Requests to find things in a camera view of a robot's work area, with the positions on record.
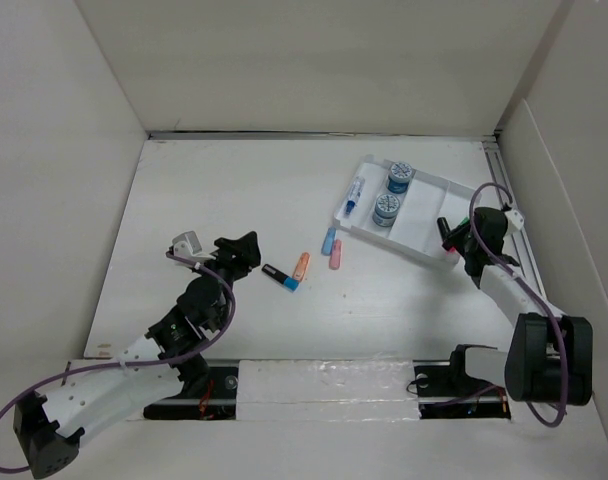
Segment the blue highlighter marker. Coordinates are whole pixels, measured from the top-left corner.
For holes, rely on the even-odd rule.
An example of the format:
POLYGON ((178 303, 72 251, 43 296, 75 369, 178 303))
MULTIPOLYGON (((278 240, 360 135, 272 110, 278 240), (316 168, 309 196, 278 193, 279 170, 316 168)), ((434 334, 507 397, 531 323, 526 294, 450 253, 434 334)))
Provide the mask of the blue highlighter marker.
POLYGON ((299 282, 297 280, 270 264, 264 264, 261 271, 291 292, 294 292, 299 286, 299 282))

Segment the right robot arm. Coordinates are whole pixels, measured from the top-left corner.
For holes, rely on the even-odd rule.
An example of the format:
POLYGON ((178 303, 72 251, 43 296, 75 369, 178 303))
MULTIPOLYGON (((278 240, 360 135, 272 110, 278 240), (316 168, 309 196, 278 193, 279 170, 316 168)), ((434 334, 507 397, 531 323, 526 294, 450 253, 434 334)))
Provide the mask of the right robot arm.
POLYGON ((474 285, 491 298, 513 326, 503 367, 509 396, 519 402, 584 406, 592 397, 593 328, 535 292, 517 271, 518 260, 503 252, 505 238, 524 224, 505 205, 477 207, 473 218, 450 228, 437 219, 442 248, 464 260, 474 285))

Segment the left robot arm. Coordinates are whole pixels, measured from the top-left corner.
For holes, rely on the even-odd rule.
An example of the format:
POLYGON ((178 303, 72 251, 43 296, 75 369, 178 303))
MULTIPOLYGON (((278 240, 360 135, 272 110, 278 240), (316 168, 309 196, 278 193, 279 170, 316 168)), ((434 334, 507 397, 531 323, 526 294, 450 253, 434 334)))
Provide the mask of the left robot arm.
POLYGON ((166 255, 196 273, 169 312, 111 362, 69 370, 65 385, 32 388, 14 406, 13 430, 35 479, 66 468, 82 446, 148 405, 206 387, 202 356, 230 327, 233 285, 261 263, 256 232, 219 238, 211 253, 186 232, 166 255))

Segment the orange capped small tube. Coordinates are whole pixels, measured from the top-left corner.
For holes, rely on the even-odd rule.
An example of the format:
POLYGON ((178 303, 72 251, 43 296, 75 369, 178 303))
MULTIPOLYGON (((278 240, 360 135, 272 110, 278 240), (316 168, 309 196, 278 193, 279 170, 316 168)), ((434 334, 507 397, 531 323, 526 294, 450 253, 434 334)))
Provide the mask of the orange capped small tube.
POLYGON ((295 281, 302 282, 305 279, 310 265, 310 258, 311 256, 308 252, 303 252, 300 255, 292 275, 295 281))

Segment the white organizer tray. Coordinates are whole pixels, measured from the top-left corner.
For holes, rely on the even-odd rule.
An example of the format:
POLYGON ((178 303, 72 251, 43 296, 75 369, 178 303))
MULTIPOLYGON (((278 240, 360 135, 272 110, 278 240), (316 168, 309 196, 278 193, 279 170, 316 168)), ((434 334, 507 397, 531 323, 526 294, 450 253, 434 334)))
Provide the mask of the white organizer tray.
POLYGON ((361 196, 349 214, 345 212, 349 197, 340 201, 332 217, 333 226, 425 265, 453 269, 460 256, 442 247, 438 220, 445 218, 451 227, 459 225, 468 216, 474 190, 410 167, 410 185, 397 196, 399 209, 394 212, 393 222, 381 226, 374 220, 376 200, 390 193, 387 184, 392 166, 390 160, 363 157, 354 175, 363 181, 361 196))

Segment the blue capped small tube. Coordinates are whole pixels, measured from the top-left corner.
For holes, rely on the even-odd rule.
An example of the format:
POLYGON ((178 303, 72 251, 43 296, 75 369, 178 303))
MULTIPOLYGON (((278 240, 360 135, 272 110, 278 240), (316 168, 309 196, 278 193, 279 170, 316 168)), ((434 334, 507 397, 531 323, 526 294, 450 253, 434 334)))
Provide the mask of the blue capped small tube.
POLYGON ((325 238, 324 238, 324 242, 321 248, 321 253, 324 256, 330 256, 331 252, 332 252, 332 248, 333 248, 333 244, 335 242, 335 236, 336 236, 336 228, 335 227, 329 227, 325 238))

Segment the pink capped small tube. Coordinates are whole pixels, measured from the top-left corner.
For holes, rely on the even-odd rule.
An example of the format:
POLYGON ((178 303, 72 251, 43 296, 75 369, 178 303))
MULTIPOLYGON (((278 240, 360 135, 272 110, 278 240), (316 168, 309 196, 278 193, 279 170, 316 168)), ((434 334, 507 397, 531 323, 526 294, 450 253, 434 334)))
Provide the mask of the pink capped small tube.
POLYGON ((338 270, 341 266, 341 260, 342 260, 342 241, 339 239, 336 239, 333 242, 333 245, 331 248, 331 254, 329 257, 329 268, 331 270, 338 270))

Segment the aluminium rail right side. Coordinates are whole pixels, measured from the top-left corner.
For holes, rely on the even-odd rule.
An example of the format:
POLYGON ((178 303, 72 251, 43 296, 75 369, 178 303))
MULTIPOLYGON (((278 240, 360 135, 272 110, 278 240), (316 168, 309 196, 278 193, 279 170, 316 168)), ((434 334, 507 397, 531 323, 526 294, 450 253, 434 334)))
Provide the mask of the aluminium rail right side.
MULTIPOLYGON (((493 190, 495 191, 498 205, 500 207, 509 205, 517 209, 516 194, 510 185, 497 141, 494 138, 488 138, 482 142, 482 147, 491 175, 491 181, 496 184, 493 190)), ((525 226, 522 226, 517 232, 510 234, 505 239, 505 242, 505 254, 512 256, 519 263, 519 266, 512 266, 512 269, 522 276, 531 289, 549 304, 553 314, 561 318, 565 312, 547 299, 525 226)))

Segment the aluminium rail back edge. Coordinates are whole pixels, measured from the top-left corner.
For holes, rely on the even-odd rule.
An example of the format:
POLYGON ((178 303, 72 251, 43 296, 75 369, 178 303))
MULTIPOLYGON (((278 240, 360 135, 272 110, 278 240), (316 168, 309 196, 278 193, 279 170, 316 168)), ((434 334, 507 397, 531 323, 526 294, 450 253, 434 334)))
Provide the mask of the aluminium rail back edge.
POLYGON ((326 139, 430 139, 454 141, 496 142, 496 135, 444 136, 385 133, 313 132, 313 131, 149 131, 148 139, 170 140, 326 140, 326 139))

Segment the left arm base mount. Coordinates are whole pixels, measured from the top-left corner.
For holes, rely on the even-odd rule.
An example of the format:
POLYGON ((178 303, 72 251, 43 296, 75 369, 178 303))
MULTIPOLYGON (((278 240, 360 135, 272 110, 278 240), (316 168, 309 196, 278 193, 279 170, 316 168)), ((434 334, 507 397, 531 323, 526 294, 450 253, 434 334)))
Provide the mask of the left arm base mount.
POLYGON ((143 409, 143 418, 155 421, 224 421, 236 419, 239 360, 203 360, 195 381, 175 396, 143 409))

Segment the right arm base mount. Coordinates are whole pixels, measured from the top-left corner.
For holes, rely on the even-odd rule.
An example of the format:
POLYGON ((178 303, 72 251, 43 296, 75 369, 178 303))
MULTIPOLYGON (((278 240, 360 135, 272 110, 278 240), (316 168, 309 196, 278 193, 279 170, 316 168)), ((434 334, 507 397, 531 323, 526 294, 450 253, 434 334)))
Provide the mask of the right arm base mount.
POLYGON ((474 345, 457 345, 447 360, 414 360, 406 392, 418 400, 421 420, 510 420, 503 387, 465 372, 465 354, 474 345))

